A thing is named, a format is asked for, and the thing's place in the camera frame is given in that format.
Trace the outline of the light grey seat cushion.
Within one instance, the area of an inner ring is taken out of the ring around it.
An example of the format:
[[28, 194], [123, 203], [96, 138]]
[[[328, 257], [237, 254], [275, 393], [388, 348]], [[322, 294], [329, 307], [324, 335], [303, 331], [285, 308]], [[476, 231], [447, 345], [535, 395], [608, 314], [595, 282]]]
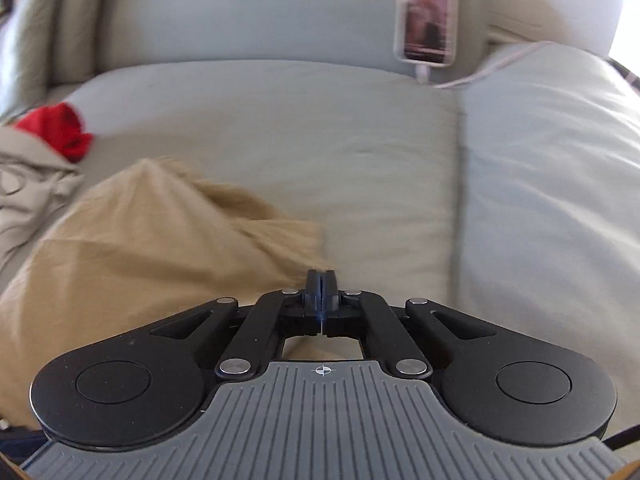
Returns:
[[461, 92], [457, 302], [591, 356], [639, 406], [639, 98], [597, 56], [511, 44]]

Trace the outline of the white smartphone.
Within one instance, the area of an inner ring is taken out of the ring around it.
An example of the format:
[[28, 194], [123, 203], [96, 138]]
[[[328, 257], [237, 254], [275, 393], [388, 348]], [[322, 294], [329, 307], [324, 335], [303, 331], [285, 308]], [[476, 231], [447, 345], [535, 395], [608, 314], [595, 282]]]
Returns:
[[394, 53], [437, 68], [454, 64], [459, 0], [396, 0]]

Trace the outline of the red garment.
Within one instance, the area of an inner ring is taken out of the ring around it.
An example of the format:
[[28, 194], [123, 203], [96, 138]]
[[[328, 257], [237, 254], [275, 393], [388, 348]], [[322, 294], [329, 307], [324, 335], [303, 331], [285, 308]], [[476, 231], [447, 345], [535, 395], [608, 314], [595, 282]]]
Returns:
[[89, 153], [93, 142], [93, 134], [66, 102], [38, 107], [19, 119], [14, 127], [36, 136], [75, 164]]

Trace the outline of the beige hoodie with bear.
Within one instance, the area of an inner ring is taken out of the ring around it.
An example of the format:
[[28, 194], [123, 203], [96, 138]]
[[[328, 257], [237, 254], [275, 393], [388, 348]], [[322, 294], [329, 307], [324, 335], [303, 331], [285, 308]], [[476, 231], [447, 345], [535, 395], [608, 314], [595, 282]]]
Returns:
[[85, 176], [36, 136], [1, 128], [1, 265], [65, 206]]

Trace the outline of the grey sofa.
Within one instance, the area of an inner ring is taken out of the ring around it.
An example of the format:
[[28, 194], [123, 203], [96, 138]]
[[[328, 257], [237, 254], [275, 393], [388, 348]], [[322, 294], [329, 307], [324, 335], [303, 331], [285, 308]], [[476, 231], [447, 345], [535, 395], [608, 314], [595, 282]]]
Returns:
[[395, 14], [396, 0], [102, 0], [94, 76], [48, 81], [38, 105], [1, 122], [66, 102], [93, 134], [72, 162], [84, 182], [1, 266], [1, 295], [89, 188], [169, 158], [317, 223], [322, 269], [342, 289], [480, 318], [457, 291], [461, 92], [490, 58], [484, 3], [463, 0], [463, 54], [427, 84], [396, 58]]

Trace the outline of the tan khaki jacket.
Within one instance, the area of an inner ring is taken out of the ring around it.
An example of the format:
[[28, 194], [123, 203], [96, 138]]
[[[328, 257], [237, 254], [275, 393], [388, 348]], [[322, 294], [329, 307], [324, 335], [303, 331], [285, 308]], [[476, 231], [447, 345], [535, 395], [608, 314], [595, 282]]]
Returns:
[[317, 223], [175, 159], [89, 188], [1, 295], [1, 415], [36, 428], [29, 387], [57, 356], [220, 296], [250, 304], [322, 269]]

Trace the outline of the grey-green throw pillow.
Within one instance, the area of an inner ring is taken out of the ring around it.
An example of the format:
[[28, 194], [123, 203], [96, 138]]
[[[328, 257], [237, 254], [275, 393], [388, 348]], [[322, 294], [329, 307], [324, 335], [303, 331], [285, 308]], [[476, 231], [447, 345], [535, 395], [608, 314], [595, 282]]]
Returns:
[[23, 115], [47, 93], [58, 0], [22, 0], [1, 46], [1, 121]]
[[60, 0], [55, 18], [50, 84], [82, 84], [96, 73], [102, 0]]

